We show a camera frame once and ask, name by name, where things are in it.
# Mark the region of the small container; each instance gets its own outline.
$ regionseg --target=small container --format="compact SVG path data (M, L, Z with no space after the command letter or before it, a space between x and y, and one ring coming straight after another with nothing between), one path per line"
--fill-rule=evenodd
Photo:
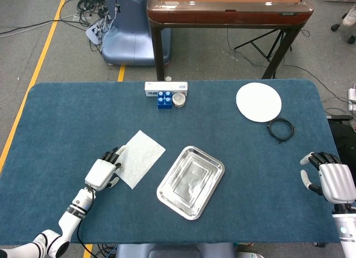
M175 93L172 97L172 102L177 108L181 108L185 104L185 96L183 93Z

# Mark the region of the paper towel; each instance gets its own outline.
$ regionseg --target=paper towel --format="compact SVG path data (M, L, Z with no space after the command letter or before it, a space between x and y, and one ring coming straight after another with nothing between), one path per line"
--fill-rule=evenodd
M165 151L165 148L139 130L117 159L122 166L116 174L134 189Z

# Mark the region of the paper plate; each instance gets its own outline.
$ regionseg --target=paper plate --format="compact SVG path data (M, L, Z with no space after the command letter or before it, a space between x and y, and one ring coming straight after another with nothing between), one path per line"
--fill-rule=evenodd
M282 100L272 87L249 83L238 90L236 104L240 112L255 122L268 122L278 116Z

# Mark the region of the metal tray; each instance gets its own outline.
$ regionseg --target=metal tray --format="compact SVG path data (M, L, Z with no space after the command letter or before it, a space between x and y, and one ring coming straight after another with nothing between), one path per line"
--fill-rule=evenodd
M188 220L203 212L225 167L197 147L185 147L157 189L158 199Z

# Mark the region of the robotic arm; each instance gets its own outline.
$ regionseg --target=robotic arm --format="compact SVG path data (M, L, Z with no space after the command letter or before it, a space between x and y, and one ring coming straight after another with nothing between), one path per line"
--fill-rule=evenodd
M356 188L350 169L340 159L325 152L311 152L301 161L310 162L317 170L321 187L310 182L306 171L301 170L301 180L307 189L316 192L334 205L332 212L346 258L356 258Z
M119 150L114 148L112 151L106 152L101 159L96 160L85 177L86 187L79 190L58 222L62 235L52 230L45 230L29 244L10 250L0 249L0 258L44 258L46 254L51 258L61 257L68 249L77 226L90 211L96 197L95 194L117 184L118 177L113 176L116 170L121 167L121 164L116 161L124 149L125 146Z

